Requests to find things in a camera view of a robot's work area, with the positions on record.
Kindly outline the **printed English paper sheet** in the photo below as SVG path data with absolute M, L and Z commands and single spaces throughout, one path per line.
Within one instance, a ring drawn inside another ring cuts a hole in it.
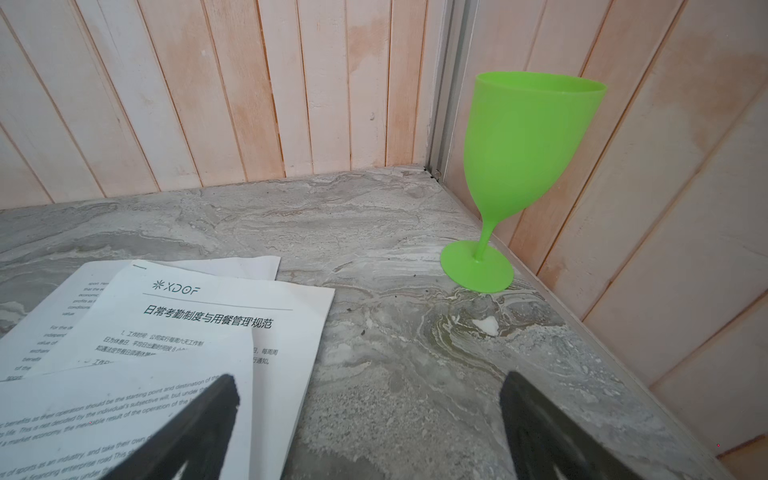
M 234 379 L 239 406 L 221 478 L 250 473 L 253 341 L 63 370 L 1 385 L 4 479 L 101 479 L 135 453 L 219 377 Z

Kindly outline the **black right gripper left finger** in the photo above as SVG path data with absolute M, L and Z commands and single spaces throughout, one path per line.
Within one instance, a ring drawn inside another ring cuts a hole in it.
M 235 378 L 218 377 L 107 479 L 218 479 L 240 406 Z

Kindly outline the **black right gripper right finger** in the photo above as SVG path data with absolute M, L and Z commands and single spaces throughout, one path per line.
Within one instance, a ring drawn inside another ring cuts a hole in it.
M 519 479 L 637 479 L 522 374 L 509 372 L 499 404 Z

